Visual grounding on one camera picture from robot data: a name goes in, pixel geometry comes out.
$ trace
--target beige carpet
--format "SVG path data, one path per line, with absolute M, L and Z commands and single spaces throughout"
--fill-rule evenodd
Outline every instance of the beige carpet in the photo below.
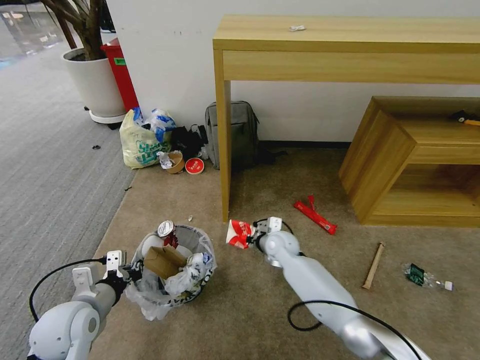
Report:
M 358 224 L 338 180 L 343 150 L 291 149 L 274 166 L 232 176 L 231 217 L 254 221 L 282 217 L 301 249 L 319 260 L 358 305 L 413 339 L 432 358 L 478 359 L 480 230 L 371 227 Z M 328 235 L 294 209 L 315 194 L 320 213 L 338 224 Z M 298 298 L 278 268 L 255 249 L 225 244 L 220 221 L 219 172 L 169 175 L 159 166 L 140 170 L 107 231 L 98 254 L 132 254 L 145 234 L 165 219 L 204 229 L 213 239 L 218 269 L 198 299 L 163 321 L 144 319 L 122 298 L 93 345 L 90 359 L 356 359 L 327 328 L 298 332 L 287 310 Z M 386 245 L 372 289 L 361 289 L 378 242 Z M 414 262 L 455 291 L 425 289 L 404 279 L 402 263 Z M 303 311 L 299 325 L 313 323 Z

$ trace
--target gray backpack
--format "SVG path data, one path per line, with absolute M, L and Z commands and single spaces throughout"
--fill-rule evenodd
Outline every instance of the gray backpack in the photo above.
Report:
M 257 162 L 257 136 L 259 120 L 246 101 L 231 102 L 231 166 L 250 168 Z M 217 105 L 211 103 L 205 110 L 205 127 L 208 137 L 206 149 L 216 169 L 220 169 Z

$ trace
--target baseboard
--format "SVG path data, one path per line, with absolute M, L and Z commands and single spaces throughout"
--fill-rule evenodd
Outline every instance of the baseboard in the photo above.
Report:
M 268 148 L 315 148 L 315 149 L 348 149 L 349 141 L 284 141 L 261 140 L 260 143 Z

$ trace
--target potted plant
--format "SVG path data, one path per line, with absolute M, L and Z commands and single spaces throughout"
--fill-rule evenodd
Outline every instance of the potted plant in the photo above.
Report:
M 102 50 L 100 14 L 103 0 L 41 0 L 58 19 L 69 22 L 80 37 L 82 48 L 62 55 L 68 72 L 90 110 L 93 121 L 121 122 L 126 113 L 109 61 Z

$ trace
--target wooden shelf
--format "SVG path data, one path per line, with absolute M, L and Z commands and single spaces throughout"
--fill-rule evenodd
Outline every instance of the wooden shelf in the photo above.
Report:
M 373 215 L 462 216 L 480 219 L 480 203 L 438 165 L 408 165 Z
M 373 97 L 340 169 L 368 225 L 480 227 L 477 98 Z
M 444 117 L 409 117 L 398 122 L 419 145 L 480 146 L 480 126 L 466 126 Z

